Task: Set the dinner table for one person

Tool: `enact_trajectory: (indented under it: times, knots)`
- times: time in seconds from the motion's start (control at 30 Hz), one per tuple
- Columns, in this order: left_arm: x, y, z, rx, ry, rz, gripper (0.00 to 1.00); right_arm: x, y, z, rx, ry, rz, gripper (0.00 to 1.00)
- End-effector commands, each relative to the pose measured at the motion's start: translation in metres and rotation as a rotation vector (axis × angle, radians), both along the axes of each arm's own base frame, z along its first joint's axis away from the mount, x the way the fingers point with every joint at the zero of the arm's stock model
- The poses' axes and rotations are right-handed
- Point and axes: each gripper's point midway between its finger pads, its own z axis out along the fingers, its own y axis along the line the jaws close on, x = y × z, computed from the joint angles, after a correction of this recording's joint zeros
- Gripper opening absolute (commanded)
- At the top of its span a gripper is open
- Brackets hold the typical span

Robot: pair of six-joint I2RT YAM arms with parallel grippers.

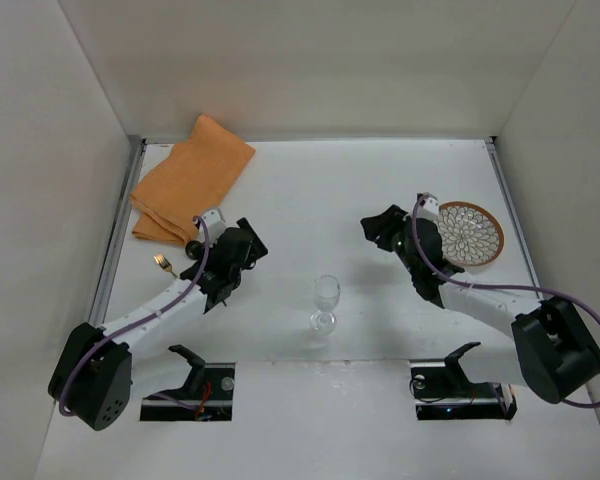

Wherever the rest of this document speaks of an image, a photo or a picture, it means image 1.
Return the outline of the black spoon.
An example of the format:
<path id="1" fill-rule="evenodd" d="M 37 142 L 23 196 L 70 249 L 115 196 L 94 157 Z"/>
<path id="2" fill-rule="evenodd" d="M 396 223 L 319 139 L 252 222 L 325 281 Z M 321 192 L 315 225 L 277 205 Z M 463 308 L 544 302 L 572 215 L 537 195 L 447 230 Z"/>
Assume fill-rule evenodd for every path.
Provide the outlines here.
<path id="1" fill-rule="evenodd" d="M 201 260 L 204 250 L 204 244 L 198 240 L 191 240 L 184 247 L 185 255 L 193 261 Z"/>

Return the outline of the floral patterned ceramic plate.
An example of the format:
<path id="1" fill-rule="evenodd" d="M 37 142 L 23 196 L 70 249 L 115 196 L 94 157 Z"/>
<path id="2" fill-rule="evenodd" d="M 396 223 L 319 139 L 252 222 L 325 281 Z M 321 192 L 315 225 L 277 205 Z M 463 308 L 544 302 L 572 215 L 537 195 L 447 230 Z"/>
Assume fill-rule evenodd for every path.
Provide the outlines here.
<path id="1" fill-rule="evenodd" d="M 500 223 L 476 204 L 463 201 L 442 204 L 436 225 L 443 255 L 455 265 L 484 266 L 494 261 L 504 248 Z"/>

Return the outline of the clear wine glass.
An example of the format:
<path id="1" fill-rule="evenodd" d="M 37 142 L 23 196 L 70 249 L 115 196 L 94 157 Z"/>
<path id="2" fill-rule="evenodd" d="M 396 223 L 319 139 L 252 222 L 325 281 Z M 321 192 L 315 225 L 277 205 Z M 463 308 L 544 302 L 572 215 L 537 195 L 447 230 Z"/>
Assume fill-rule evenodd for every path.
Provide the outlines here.
<path id="1" fill-rule="evenodd" d="M 341 295 L 338 279 L 323 275 L 314 282 L 313 300 L 316 311 L 310 317 L 311 328 L 322 335 L 331 334 L 337 326 L 334 313 Z"/>

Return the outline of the orange cloth placemat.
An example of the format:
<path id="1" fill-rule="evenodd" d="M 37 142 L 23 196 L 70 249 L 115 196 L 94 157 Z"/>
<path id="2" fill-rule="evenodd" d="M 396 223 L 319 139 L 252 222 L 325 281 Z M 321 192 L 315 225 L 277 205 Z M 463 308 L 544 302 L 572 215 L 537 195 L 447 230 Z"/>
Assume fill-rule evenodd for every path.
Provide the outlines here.
<path id="1" fill-rule="evenodd" d="M 132 234 L 176 246 L 196 239 L 193 218 L 220 205 L 254 154 L 238 136 L 200 115 L 189 138 L 176 143 L 132 191 L 131 204 L 140 212 Z"/>

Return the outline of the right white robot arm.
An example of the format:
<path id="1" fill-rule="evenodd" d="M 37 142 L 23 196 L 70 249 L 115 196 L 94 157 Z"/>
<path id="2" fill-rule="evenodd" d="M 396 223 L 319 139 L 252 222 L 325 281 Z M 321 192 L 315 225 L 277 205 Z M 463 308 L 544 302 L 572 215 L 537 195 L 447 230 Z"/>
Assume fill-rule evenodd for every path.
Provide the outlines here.
<path id="1" fill-rule="evenodd" d="M 468 315 L 513 341 L 512 349 L 499 354 L 469 342 L 447 355 L 445 370 L 456 389 L 523 385 L 558 404 L 600 374 L 600 348 L 578 313 L 583 305 L 577 299 L 553 290 L 544 300 L 531 299 L 524 285 L 475 283 L 444 258 L 434 222 L 396 205 L 362 219 L 361 226 L 368 241 L 401 260 L 423 300 Z"/>

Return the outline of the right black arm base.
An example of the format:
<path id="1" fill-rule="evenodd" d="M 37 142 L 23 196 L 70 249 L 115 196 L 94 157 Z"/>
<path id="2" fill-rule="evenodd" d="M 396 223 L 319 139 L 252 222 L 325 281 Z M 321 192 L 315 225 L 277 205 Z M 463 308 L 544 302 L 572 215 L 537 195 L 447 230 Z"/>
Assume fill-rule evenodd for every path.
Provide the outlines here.
<path id="1" fill-rule="evenodd" d="M 460 365 L 466 353 L 479 345 L 469 342 L 442 359 L 410 363 L 409 390 L 419 421 L 513 419 L 517 402 L 511 387 L 471 382 Z"/>

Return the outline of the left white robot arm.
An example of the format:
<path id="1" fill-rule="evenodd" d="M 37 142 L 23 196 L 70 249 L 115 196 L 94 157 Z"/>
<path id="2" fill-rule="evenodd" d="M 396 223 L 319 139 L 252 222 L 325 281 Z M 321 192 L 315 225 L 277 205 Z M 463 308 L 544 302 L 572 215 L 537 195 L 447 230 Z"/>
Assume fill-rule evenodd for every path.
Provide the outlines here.
<path id="1" fill-rule="evenodd" d="M 194 263 L 152 300 L 116 320 L 75 327 L 51 376 L 48 393 L 64 417 L 94 431 L 108 428 L 133 398 L 156 397 L 204 414 L 222 390 L 183 338 L 195 322 L 225 304 L 268 249 L 247 219 L 227 225 L 216 210 L 194 219 Z"/>

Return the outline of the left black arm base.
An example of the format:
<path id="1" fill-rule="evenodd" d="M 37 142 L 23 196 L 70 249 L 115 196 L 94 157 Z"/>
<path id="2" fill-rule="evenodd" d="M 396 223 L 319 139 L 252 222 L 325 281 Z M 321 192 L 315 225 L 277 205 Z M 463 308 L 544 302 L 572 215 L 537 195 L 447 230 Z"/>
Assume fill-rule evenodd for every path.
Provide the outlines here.
<path id="1" fill-rule="evenodd" d="M 209 363 L 191 350 L 174 345 L 172 354 L 183 359 L 184 372 L 174 387 L 145 397 L 141 422 L 229 422 L 233 415 L 235 363 Z"/>

